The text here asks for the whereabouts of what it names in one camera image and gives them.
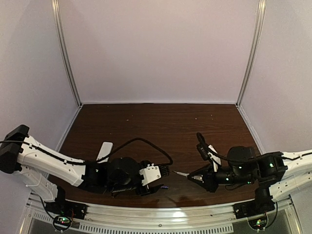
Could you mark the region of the clear handle screwdriver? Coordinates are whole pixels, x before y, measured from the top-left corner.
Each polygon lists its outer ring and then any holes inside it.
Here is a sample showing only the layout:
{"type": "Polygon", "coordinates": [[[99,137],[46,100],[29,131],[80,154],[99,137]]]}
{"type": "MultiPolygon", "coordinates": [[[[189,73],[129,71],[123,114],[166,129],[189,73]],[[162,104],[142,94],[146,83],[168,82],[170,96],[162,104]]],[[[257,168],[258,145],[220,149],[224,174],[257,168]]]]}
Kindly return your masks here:
{"type": "Polygon", "coordinates": [[[183,173],[183,172],[178,172],[178,171],[173,171],[173,172],[184,177],[187,177],[189,175],[189,173],[183,173]]]}

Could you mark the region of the white remote control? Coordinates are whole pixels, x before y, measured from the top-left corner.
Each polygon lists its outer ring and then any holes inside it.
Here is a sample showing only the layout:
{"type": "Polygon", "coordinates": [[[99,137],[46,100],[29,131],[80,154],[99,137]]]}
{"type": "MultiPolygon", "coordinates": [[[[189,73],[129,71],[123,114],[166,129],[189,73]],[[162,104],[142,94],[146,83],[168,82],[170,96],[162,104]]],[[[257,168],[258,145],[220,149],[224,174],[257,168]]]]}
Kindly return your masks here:
{"type": "Polygon", "coordinates": [[[112,142],[103,142],[97,156],[97,161],[99,160],[100,163],[107,162],[109,160],[108,155],[110,154],[112,148],[113,148],[112,142]]]}

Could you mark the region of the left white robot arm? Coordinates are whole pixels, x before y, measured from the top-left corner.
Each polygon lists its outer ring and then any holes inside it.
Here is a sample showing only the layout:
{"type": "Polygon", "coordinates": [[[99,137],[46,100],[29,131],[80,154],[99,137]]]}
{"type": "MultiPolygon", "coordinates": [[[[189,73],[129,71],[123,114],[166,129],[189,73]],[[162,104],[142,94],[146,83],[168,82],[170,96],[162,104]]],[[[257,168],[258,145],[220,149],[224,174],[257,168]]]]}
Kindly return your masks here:
{"type": "Polygon", "coordinates": [[[44,178],[42,172],[90,193],[113,195],[131,190],[137,195],[154,194],[160,186],[150,184],[170,173],[167,165],[155,165],[148,160],[137,162],[130,157],[109,160],[113,153],[111,142],[102,144],[95,161],[84,161],[42,145],[28,132],[28,126],[20,125],[0,142],[0,170],[21,176],[26,187],[46,202],[64,199],[64,191],[44,178]]]}

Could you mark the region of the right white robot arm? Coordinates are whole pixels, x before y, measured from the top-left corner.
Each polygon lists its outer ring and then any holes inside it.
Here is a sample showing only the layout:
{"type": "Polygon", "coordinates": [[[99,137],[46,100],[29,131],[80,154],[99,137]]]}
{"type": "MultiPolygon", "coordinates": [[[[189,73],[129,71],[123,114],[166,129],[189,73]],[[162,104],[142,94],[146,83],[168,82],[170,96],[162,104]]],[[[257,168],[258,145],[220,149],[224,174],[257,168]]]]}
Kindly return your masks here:
{"type": "Polygon", "coordinates": [[[258,183],[253,200],[257,206],[275,203],[312,178],[311,150],[257,156],[252,147],[235,146],[223,156],[211,145],[198,144],[197,149],[209,164],[186,174],[188,180],[210,193],[219,186],[236,188],[258,183]]]}

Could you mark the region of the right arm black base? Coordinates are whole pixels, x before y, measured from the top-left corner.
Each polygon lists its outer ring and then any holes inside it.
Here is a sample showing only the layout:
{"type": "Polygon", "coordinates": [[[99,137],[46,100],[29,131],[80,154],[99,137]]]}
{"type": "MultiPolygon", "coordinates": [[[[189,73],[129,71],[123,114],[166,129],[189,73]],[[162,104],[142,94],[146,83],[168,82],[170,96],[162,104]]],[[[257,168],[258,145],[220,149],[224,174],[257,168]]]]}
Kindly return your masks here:
{"type": "Polygon", "coordinates": [[[273,196],[270,194],[269,188],[257,188],[255,191],[255,199],[233,205],[236,219],[264,214],[273,211],[275,203],[273,196]]]}

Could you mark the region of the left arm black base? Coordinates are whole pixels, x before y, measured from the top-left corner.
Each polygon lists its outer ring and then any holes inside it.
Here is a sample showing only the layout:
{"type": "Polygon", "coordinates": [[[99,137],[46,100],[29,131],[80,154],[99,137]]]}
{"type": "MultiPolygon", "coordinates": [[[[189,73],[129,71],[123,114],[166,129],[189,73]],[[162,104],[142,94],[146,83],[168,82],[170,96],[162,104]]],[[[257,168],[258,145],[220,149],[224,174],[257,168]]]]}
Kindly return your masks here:
{"type": "Polygon", "coordinates": [[[57,186],[57,196],[53,202],[46,202],[45,208],[48,212],[56,215],[65,215],[83,220],[86,215],[87,205],[78,202],[72,202],[65,199],[65,190],[57,186]]]}

